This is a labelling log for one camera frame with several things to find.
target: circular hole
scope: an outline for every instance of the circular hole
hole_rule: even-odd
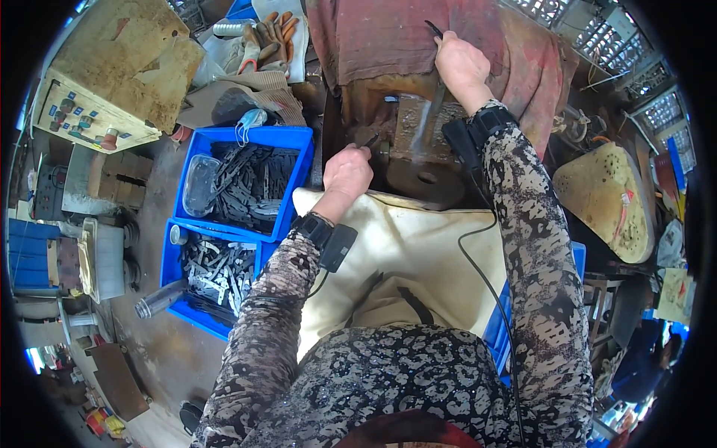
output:
[[[438,178],[436,176],[434,176],[431,173],[427,173],[426,171],[421,171],[417,175],[418,175],[418,179],[421,182],[423,182],[424,184],[433,185],[436,182],[438,182]]]

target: black shoe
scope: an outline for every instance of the black shoe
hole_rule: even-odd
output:
[[[199,407],[200,404],[197,400],[181,402],[179,419],[184,425],[184,431],[190,436],[194,434],[196,428],[199,426],[199,419],[204,410],[204,406]]]

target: clear plastic lid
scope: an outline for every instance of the clear plastic lid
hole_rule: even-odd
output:
[[[189,216],[202,218],[212,211],[212,194],[216,191],[214,178],[220,162],[206,154],[197,154],[189,161],[182,205]]]

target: face mask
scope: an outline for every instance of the face mask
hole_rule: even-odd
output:
[[[261,126],[267,120],[267,112],[263,109],[248,110],[242,119],[237,121],[234,126],[234,136],[237,139],[237,145],[244,148],[249,143],[249,129]]]

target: hand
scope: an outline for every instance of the hand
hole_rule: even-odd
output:
[[[324,194],[311,209],[337,224],[354,201],[369,189],[374,172],[369,166],[371,150],[351,143],[326,162]]]
[[[433,40],[438,45],[436,68],[441,79],[468,115],[475,114],[493,98],[485,85],[490,73],[488,58],[478,48],[458,39],[453,31],[443,33],[443,39]]]

